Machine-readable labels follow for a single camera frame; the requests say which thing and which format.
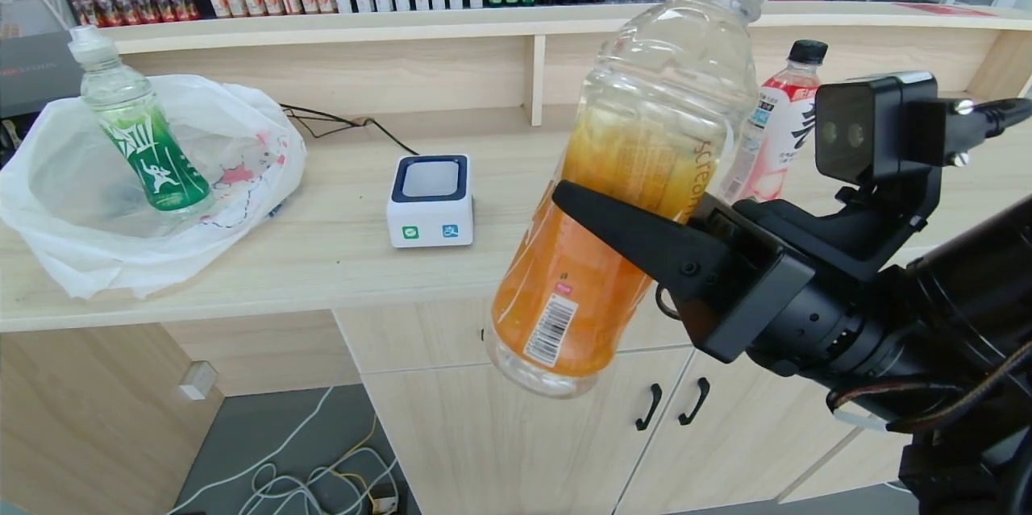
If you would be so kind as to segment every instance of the white plastic bag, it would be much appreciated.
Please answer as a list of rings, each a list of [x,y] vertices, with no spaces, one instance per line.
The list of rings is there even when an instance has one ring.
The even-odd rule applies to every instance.
[[[77,97],[49,103],[0,173],[0,219],[72,297],[137,297],[190,279],[277,211],[304,169],[301,135],[261,90],[200,76],[152,77],[215,203],[171,216],[143,189]]]

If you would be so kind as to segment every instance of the black handle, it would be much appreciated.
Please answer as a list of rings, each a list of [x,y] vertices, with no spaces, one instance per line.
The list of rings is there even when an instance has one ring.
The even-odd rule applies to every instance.
[[[663,398],[663,388],[659,388],[658,384],[653,383],[650,390],[652,391],[652,406],[649,407],[645,420],[640,418],[635,420],[635,428],[639,430],[648,428],[648,423],[652,422],[652,415],[655,414],[655,409],[659,407],[659,399]]]
[[[705,377],[700,378],[699,382],[696,384],[699,385],[699,399],[696,400],[696,408],[691,411],[691,414],[685,414],[682,412],[681,415],[677,417],[677,422],[680,422],[681,426],[691,424],[691,421],[696,419],[696,415],[699,414],[699,409],[703,408],[703,403],[705,403],[706,397],[709,396],[709,381],[706,380]]]

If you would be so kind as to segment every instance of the white bottle cap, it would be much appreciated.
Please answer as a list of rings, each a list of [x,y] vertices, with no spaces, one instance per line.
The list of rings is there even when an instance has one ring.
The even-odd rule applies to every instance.
[[[76,62],[96,64],[119,57],[119,50],[115,46],[115,42],[101,33],[96,26],[77,26],[68,31],[71,34],[68,50]]]

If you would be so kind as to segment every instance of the bottle cap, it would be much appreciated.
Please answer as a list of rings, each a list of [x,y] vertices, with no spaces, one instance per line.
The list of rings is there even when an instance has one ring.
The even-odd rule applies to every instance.
[[[799,64],[823,64],[825,56],[828,54],[828,44],[811,38],[801,38],[792,44],[788,52],[788,60]]]
[[[68,31],[71,34],[68,50],[76,62],[93,64],[119,57],[115,42],[96,26],[77,26]]]

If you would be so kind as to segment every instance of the robotic arm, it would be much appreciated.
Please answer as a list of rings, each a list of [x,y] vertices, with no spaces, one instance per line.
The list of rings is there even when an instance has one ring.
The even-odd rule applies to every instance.
[[[1025,513],[1032,484],[1032,196],[884,267],[939,202],[942,169],[1032,116],[1032,101],[941,99],[932,74],[823,86],[817,170],[836,214],[706,195],[686,225],[574,182],[568,216],[658,284],[699,350],[743,352],[913,434],[900,480],[922,515]],[[666,289],[674,302],[663,302]]]

